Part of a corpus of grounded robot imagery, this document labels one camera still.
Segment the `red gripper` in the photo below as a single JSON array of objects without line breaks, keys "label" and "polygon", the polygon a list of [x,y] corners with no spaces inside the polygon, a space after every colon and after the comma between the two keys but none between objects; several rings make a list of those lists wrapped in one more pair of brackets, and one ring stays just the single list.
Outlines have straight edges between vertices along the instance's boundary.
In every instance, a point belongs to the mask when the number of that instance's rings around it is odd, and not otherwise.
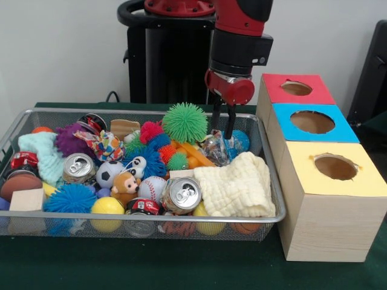
[{"label": "red gripper", "polygon": [[205,83],[213,101],[212,129],[218,130],[218,123],[223,102],[227,104],[229,116],[224,138],[231,139],[236,118],[236,106],[247,104],[254,95],[254,84],[249,77],[231,77],[208,69]]}]

